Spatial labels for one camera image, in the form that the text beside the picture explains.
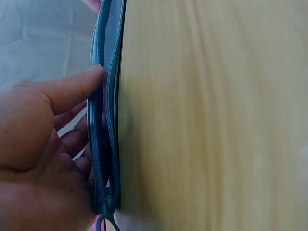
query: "zipper teeth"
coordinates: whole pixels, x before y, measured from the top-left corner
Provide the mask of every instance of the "zipper teeth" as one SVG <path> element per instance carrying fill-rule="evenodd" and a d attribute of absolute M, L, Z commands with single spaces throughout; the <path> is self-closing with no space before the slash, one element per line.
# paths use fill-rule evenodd
<path fill-rule="evenodd" d="M 111 60 L 110 60 L 110 63 L 109 63 L 109 69 L 108 69 L 108 76 L 107 76 L 107 84 L 109 85 L 110 84 L 110 75 L 111 75 L 111 72 L 112 72 L 112 66 L 113 66 L 113 62 L 114 62 L 114 59 L 115 59 L 115 54 L 116 54 L 116 50 L 118 48 L 118 43 L 119 43 L 119 37 L 120 37 L 120 34 L 121 34 L 121 31 L 122 31 L 122 24 L 123 24 L 123 15 L 124 15 L 124 5 L 125 5 L 125 1 L 126 0 L 122 0 L 122 5 L 121 5 L 121 16 L 120 16 L 120 22 L 119 22 L 119 25 L 118 25 L 118 29 L 117 29 L 117 35 L 116 35 L 116 38 L 115 38 L 115 46 L 114 46 L 114 49 L 113 49 L 113 52 L 112 52 L 112 56 L 111 56 Z M 106 105 L 109 105 L 109 97 L 106 97 Z M 115 148 L 115 140 L 114 140 L 114 132 L 113 132 L 113 128 L 110 124 L 110 113 L 108 113 L 106 115 L 106 118 L 107 118 L 107 125 L 108 125 L 108 129 L 110 130 L 111 132 L 111 137 L 110 137 L 110 141 L 112 143 L 112 152 L 113 152 L 113 167 L 117 166 L 118 165 L 118 161 L 117 163 L 116 160 L 118 160 L 116 158 L 115 160 L 115 154 L 116 154 L 116 148 Z M 119 181 L 119 176 L 118 174 L 114 174 L 114 177 L 117 177 L 117 181 Z M 119 186 L 117 184 L 115 184 L 115 195 L 114 197 L 117 198 L 118 195 L 119 195 Z"/>
<path fill-rule="evenodd" d="M 105 3 L 106 3 L 107 0 L 104 0 L 102 2 L 102 5 L 101 5 L 101 12 L 104 12 L 104 6 L 105 6 Z M 97 25 L 99 25 L 100 22 L 102 19 L 103 19 L 103 16 L 102 14 L 99 14 L 99 17 L 98 17 L 98 21 L 97 21 Z M 96 26 L 96 30 L 97 30 L 97 38 L 101 38 L 101 29 Z M 96 43 L 97 43 L 97 57 L 98 57 L 98 63 L 101 64 L 101 41 L 100 39 L 97 39 L 96 40 Z M 96 141 L 96 138 L 97 138 L 97 129 L 96 129 L 96 120 L 95 120 L 95 113 L 92 113 L 91 115 L 91 119 L 92 121 L 94 121 L 94 123 L 90 124 L 90 127 L 91 127 L 91 144 L 92 144 L 92 152 L 91 152 L 91 157 L 93 159 L 93 169 L 94 169 L 94 186 L 95 188 L 97 188 L 98 186 L 98 191 L 99 191 L 99 194 L 100 195 L 104 195 L 104 189 L 103 189 L 103 183 L 102 183 L 102 175 L 101 175 L 101 167 L 100 167 L 100 160 L 99 160 L 99 149 L 98 149 L 98 144 L 97 144 L 97 141 Z"/>

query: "white fabric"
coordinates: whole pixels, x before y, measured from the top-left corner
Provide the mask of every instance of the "white fabric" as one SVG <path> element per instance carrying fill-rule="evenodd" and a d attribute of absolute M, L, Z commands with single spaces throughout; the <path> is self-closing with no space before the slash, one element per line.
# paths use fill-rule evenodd
<path fill-rule="evenodd" d="M 87 69 L 96 17 L 81 0 L 0 0 L 0 86 Z"/>

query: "wooden table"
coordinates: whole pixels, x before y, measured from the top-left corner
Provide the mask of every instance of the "wooden table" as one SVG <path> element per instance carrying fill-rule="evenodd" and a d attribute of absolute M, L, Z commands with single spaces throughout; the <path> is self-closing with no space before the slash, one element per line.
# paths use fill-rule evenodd
<path fill-rule="evenodd" d="M 118 115 L 124 214 L 308 230 L 307 0 L 128 0 Z"/>

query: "zipper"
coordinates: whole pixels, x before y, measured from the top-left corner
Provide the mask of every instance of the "zipper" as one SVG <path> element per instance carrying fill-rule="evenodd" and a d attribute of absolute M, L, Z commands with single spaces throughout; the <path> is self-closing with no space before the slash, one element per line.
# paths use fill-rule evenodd
<path fill-rule="evenodd" d="M 114 90 L 114 86 L 111 85 L 111 81 L 113 80 L 113 85 L 115 84 L 115 78 L 111 78 L 112 74 L 116 75 L 117 74 L 117 66 L 120 56 L 120 48 L 121 48 L 121 42 L 122 42 L 122 32 L 123 32 L 123 24 L 124 24 L 124 16 L 125 16 L 125 6 L 126 6 L 126 0 L 122 0 L 121 4 L 121 15 L 120 15 L 120 20 L 119 20 L 119 25 L 117 28 L 117 35 L 115 38 L 115 46 L 113 48 L 113 52 L 111 55 L 111 60 L 108 68 L 108 74 L 107 74 L 107 83 L 106 83 L 106 120 L 107 120 L 107 126 L 108 126 L 108 131 L 109 131 L 109 136 L 110 136 L 110 143 L 111 143 L 111 148 L 112 148 L 112 162 L 113 162 L 113 180 L 115 182 L 120 182 L 120 169 L 119 169 L 119 160 L 117 156 L 117 144 L 116 144 L 116 138 L 115 138 L 115 131 L 114 131 L 114 125 L 112 123 L 112 119 L 114 118 L 114 112 L 110 111 L 110 99 L 114 99 L 114 94 L 112 96 L 110 95 L 110 91 Z M 119 183 L 114 184 L 115 190 L 114 190 L 114 195 L 113 195 L 113 200 L 111 207 L 116 208 L 116 203 L 119 198 Z"/>
<path fill-rule="evenodd" d="M 110 7 L 112 0 L 104 0 L 101 5 L 100 13 L 94 29 L 91 49 L 90 66 L 95 64 L 104 64 L 104 46 L 105 31 L 109 19 Z M 109 140 L 112 151 L 112 173 L 109 173 L 110 190 L 104 185 L 103 172 L 101 167 L 101 159 L 104 157 L 102 150 L 102 91 L 100 86 L 97 91 L 88 100 L 88 125 L 89 125 L 89 143 L 91 149 L 92 165 L 95 176 L 94 188 L 94 210 L 101 214 L 97 219 L 97 230 L 101 230 L 101 222 L 104 219 L 109 220 L 117 231 L 120 229 L 114 221 L 114 212 L 120 195 L 120 174 L 118 148 L 116 138 L 116 114 L 117 114 L 117 86 L 119 82 L 119 62 L 121 57 L 123 25 L 125 17 L 126 0 L 121 0 L 120 18 L 117 25 L 115 42 L 111 53 L 109 68 L 106 82 L 106 120 L 108 126 Z"/>
<path fill-rule="evenodd" d="M 109 16 L 108 5 L 110 5 L 110 2 L 111 0 L 104 0 L 102 2 L 101 10 L 95 24 L 90 66 L 95 64 L 103 65 L 104 63 L 104 55 L 102 54 L 104 54 L 105 34 L 103 33 L 105 32 L 105 28 L 107 26 Z M 98 196 L 104 197 L 106 195 L 100 166 L 101 152 L 99 133 L 102 133 L 102 111 L 98 110 L 101 106 L 97 107 L 97 105 L 103 104 L 103 95 L 101 94 L 102 91 L 103 87 L 99 86 L 96 92 L 88 99 L 89 144 L 91 149 L 92 166 L 94 170 L 94 203 L 99 201 Z M 97 210 L 97 207 L 100 207 L 100 205 L 94 204 L 95 210 Z"/>

